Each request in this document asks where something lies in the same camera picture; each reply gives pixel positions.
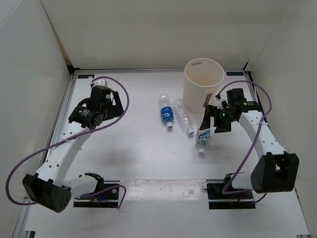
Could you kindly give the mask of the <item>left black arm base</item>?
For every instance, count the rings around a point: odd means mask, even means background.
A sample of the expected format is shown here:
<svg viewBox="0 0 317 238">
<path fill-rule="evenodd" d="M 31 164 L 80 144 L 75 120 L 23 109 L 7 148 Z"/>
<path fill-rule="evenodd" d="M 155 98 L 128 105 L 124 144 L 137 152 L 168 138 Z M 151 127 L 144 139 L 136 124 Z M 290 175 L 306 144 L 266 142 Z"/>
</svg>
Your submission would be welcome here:
<svg viewBox="0 0 317 238">
<path fill-rule="evenodd" d="M 74 199 L 74 208 L 116 208 L 119 209 L 126 196 L 127 189 L 119 180 L 104 181 L 101 192 L 88 197 Z"/>
</svg>

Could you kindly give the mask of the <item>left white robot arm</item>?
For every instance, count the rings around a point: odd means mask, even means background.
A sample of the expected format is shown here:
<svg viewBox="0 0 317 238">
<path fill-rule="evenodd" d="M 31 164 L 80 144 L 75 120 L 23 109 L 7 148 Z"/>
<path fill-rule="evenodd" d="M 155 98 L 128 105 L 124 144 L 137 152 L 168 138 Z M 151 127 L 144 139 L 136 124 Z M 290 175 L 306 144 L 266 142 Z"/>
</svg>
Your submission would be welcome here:
<svg viewBox="0 0 317 238">
<path fill-rule="evenodd" d="M 123 107 L 118 92 L 106 86 L 94 86 L 68 118 L 60 140 L 46 161 L 33 175 L 27 174 L 22 184 L 30 199 L 57 213 L 77 197 L 99 198 L 104 193 L 102 176 L 87 172 L 65 180 L 70 165 L 94 129 L 103 121 L 120 117 Z"/>
</svg>

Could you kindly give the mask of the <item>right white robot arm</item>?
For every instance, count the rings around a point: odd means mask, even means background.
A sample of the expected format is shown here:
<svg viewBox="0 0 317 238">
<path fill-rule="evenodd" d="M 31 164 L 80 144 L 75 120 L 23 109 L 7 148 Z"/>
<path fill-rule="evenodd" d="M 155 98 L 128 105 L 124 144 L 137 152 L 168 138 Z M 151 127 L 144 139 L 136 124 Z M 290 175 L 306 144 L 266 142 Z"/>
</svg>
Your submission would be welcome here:
<svg viewBox="0 0 317 238">
<path fill-rule="evenodd" d="M 217 106 L 205 106 L 200 129 L 209 132 L 214 126 L 215 133 L 225 133 L 231 131 L 233 122 L 238 122 L 252 141 L 251 150 L 256 151 L 258 162 L 251 173 L 243 173 L 239 167 L 236 172 L 226 174 L 216 194 L 234 198 L 249 191 L 258 194 L 292 191 L 299 167 L 298 156 L 288 153 L 277 142 L 258 103 L 248 101 L 243 89 L 231 89 L 226 94 L 216 96 Z"/>
</svg>

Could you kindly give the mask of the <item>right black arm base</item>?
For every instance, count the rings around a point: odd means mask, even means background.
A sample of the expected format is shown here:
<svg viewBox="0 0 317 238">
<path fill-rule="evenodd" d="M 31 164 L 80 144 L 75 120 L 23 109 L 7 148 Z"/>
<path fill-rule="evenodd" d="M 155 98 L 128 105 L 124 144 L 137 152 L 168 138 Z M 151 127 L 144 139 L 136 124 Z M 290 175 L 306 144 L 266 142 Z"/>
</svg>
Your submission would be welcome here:
<svg viewBox="0 0 317 238">
<path fill-rule="evenodd" d="M 240 210 L 255 209 L 252 192 L 239 194 L 223 194 L 223 180 L 206 180 L 202 183 L 202 190 L 207 192 L 210 210 Z"/>
</svg>

